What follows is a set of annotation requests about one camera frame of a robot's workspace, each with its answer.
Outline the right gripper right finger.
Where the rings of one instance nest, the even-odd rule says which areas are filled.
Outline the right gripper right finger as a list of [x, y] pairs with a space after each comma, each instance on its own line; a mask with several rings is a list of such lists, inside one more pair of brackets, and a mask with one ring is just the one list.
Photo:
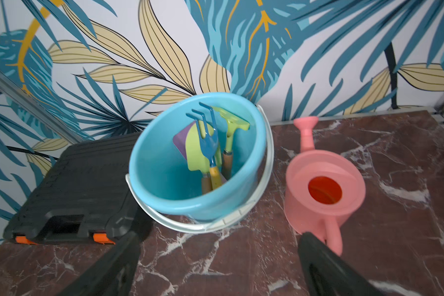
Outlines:
[[310, 232], [298, 240], [298, 256], [311, 296], [381, 296], [328, 246]]

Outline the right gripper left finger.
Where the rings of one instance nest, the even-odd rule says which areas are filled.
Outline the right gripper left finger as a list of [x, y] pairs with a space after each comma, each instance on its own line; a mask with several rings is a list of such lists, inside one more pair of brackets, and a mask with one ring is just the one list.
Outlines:
[[94, 265], [63, 289], [61, 296], [127, 296], [140, 256], [138, 235], [130, 231]]

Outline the pink toy watering can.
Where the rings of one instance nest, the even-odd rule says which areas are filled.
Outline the pink toy watering can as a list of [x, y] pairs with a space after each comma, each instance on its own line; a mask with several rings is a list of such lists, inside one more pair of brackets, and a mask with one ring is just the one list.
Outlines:
[[318, 120], [294, 120], [300, 131], [300, 154], [286, 171], [284, 213], [297, 233], [310, 232], [342, 255], [340, 227], [361, 207], [366, 185], [360, 171], [345, 157], [315, 148], [313, 128]]

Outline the light blue plastic bucket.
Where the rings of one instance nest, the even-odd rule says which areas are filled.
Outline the light blue plastic bucket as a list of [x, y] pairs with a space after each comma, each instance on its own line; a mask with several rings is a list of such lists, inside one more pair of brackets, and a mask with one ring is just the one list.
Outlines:
[[236, 94], [210, 92], [175, 104], [142, 132], [125, 179], [153, 220], [205, 234], [248, 215], [268, 186], [273, 162], [262, 107]]

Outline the purple toy scoop pink handle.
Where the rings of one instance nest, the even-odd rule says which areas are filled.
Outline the purple toy scoop pink handle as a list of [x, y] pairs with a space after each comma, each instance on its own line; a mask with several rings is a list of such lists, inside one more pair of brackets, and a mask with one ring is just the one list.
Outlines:
[[180, 154], [187, 160], [186, 156], [186, 138], [187, 134], [189, 133], [192, 126], [195, 124], [195, 122], [191, 122], [188, 126], [186, 126], [184, 129], [182, 129], [179, 133], [177, 133], [173, 137], [173, 144], [178, 149]]

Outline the blue toy fork yellow handle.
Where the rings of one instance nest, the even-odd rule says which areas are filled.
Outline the blue toy fork yellow handle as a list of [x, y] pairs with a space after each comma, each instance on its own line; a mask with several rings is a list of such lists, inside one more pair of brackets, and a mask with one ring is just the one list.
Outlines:
[[199, 126], [199, 119], [196, 116], [194, 116], [192, 113], [187, 113], [186, 116], [189, 118], [192, 118], [196, 122], [196, 127], [197, 127], [197, 130], [199, 133], [199, 143], [200, 143], [201, 152], [202, 152], [203, 156], [206, 157], [209, 161], [209, 165], [210, 165], [209, 174], [210, 174], [210, 178], [211, 178], [212, 189], [215, 190], [215, 189], [218, 189], [222, 185], [221, 174], [218, 169], [217, 158], [216, 158], [216, 152], [217, 152], [217, 149], [219, 148], [219, 140], [218, 140], [218, 129], [217, 129], [217, 124], [216, 124], [216, 119], [215, 119], [215, 113], [214, 113], [214, 109], [211, 106], [204, 104], [202, 102], [199, 102], [199, 105], [210, 111], [211, 118], [212, 118], [212, 121], [211, 121], [211, 127], [212, 127], [212, 131], [213, 131], [212, 134], [210, 134], [210, 132], [209, 132], [208, 122], [205, 117], [205, 113], [198, 111], [196, 109], [192, 109], [193, 113], [199, 114], [202, 117], [204, 129], [205, 129], [205, 138], [202, 138], [202, 133], [201, 133], [201, 129]]

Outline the green toy rake wooden handle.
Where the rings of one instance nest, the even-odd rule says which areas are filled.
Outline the green toy rake wooden handle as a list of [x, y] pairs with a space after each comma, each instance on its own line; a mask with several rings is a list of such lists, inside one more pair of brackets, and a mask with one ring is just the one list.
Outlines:
[[228, 130], [226, 132], [226, 144], [223, 151], [222, 174], [227, 180], [229, 180], [233, 167], [234, 133], [237, 129], [247, 131], [250, 127], [250, 123], [239, 117], [238, 115], [222, 109], [221, 107], [213, 107], [213, 110], [217, 111], [220, 116], [226, 120], [226, 123], [228, 125]]

